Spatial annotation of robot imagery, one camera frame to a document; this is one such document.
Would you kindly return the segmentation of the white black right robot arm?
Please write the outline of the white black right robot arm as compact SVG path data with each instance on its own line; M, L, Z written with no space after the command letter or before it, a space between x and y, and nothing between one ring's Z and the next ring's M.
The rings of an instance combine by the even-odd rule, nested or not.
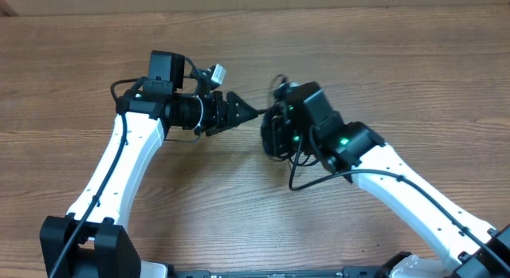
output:
M377 277L507 277L509 229L496 229L470 214L428 183L377 132L361 122L346 123L316 82L282 80L261 125L265 153L292 169L313 156L328 175L301 190L343 177L388 206L437 255L422 259L399 253Z

